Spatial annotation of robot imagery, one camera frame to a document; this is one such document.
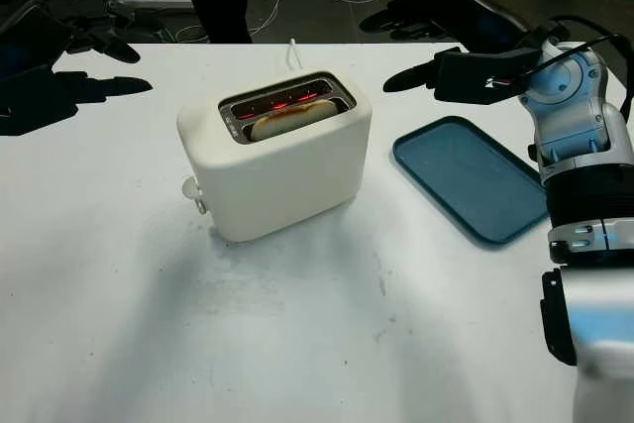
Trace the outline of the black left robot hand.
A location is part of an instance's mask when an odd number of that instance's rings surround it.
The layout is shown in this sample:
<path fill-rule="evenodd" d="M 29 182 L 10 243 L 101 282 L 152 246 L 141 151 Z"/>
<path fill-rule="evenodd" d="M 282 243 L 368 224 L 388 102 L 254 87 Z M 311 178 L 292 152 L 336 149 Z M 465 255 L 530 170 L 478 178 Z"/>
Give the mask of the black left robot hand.
<path fill-rule="evenodd" d="M 115 35 L 112 20 L 62 20 L 30 1 L 1 26 L 1 100 L 58 99 L 72 104 L 104 102 L 153 89 L 132 76 L 92 78 L 85 71 L 58 71 L 64 54 L 95 51 L 124 63 L 140 55 Z"/>

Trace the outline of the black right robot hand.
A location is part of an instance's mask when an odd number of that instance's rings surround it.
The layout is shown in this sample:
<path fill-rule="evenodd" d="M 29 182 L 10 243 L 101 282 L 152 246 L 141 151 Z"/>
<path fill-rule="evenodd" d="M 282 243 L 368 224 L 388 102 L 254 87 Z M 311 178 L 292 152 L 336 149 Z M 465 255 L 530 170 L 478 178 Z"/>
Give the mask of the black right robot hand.
<path fill-rule="evenodd" d="M 489 0 L 392 0 L 364 19 L 361 29 L 390 32 L 396 40 L 457 42 L 382 86 L 385 92 L 424 86 L 445 102 L 489 105 L 519 95 L 541 56 L 539 48 L 524 44 L 528 26 Z"/>

